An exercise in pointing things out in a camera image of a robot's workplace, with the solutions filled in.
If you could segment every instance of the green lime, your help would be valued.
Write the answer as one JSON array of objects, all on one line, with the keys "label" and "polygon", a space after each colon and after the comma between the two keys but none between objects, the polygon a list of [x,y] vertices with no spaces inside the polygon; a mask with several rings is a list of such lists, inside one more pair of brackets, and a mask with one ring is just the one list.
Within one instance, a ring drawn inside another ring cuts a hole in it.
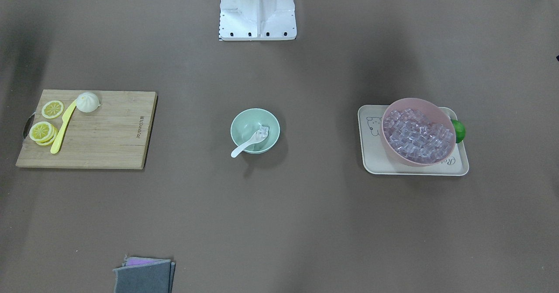
[{"label": "green lime", "polygon": [[466,128],[460,121],[451,119],[452,125],[455,127],[456,143],[459,144],[466,137]]}]

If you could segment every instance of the green bowl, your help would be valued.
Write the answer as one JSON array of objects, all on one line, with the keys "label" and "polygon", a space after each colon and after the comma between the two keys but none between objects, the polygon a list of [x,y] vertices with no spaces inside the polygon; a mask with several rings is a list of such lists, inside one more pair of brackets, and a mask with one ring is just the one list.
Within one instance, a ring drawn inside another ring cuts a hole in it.
[{"label": "green bowl", "polygon": [[270,150],[280,137],[280,124],[277,118],[267,110],[261,108],[250,108],[240,112],[233,123],[231,123],[231,138],[235,145],[239,146],[248,141],[260,126],[270,128],[268,137],[258,144],[248,146],[244,151],[252,154],[260,154]]}]

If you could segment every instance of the cartoon dog print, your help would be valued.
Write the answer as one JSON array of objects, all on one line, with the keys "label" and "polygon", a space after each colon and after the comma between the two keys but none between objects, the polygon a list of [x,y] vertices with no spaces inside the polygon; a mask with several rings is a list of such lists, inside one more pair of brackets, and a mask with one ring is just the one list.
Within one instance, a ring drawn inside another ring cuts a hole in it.
[{"label": "cartoon dog print", "polygon": [[373,136],[379,136],[381,130],[381,118],[380,117],[368,117],[367,124],[371,130]]}]

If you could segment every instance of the bowl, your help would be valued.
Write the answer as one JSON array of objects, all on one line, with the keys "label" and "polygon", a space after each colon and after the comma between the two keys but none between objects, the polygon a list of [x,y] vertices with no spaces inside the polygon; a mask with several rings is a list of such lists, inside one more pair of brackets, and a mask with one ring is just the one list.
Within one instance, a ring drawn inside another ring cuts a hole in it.
[{"label": "bowl", "polygon": [[248,141],[260,126],[270,128],[268,137],[258,144],[248,146],[243,151],[250,154],[266,152],[276,144],[280,137],[280,124],[274,114],[267,110],[250,108],[240,112],[231,123],[231,139],[235,145],[239,146]]},{"label": "bowl", "polygon": [[[446,115],[435,104],[432,104],[429,101],[425,101],[425,100],[418,99],[418,98],[400,99],[400,100],[397,100],[396,102],[390,104],[390,106],[388,106],[388,108],[386,109],[386,111],[383,114],[383,120],[381,121],[381,130],[383,131],[382,132],[383,136],[381,137],[381,142],[383,143],[383,146],[385,147],[385,150],[386,150],[387,154],[389,156],[393,157],[398,162],[401,162],[402,164],[409,165],[409,166],[429,166],[429,165],[437,164],[437,163],[445,160],[446,158],[448,158],[452,154],[453,150],[449,150],[449,153],[444,158],[439,159],[439,160],[437,160],[433,163],[414,162],[412,160],[408,160],[407,158],[404,158],[398,152],[396,152],[396,150],[394,150],[394,148],[392,148],[390,146],[390,144],[388,142],[388,139],[386,138],[386,135],[384,133],[385,118],[393,110],[399,110],[401,112],[401,111],[403,111],[407,108],[411,108],[412,110],[420,110],[434,124],[442,124],[445,128],[447,128],[447,129],[449,129],[449,130],[451,130],[455,133],[454,126],[453,126],[449,116]],[[455,142],[456,142],[455,140],[456,140],[456,134],[455,134],[455,139],[453,141],[451,141],[451,143],[455,144]]]}]

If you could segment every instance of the folded cloth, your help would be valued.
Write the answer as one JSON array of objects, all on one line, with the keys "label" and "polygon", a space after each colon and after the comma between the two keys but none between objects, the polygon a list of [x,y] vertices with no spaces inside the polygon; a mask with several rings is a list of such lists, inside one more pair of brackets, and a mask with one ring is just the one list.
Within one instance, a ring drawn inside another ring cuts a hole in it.
[{"label": "folded cloth", "polygon": [[116,273],[114,293],[171,293],[175,263],[170,259],[125,257]]}]

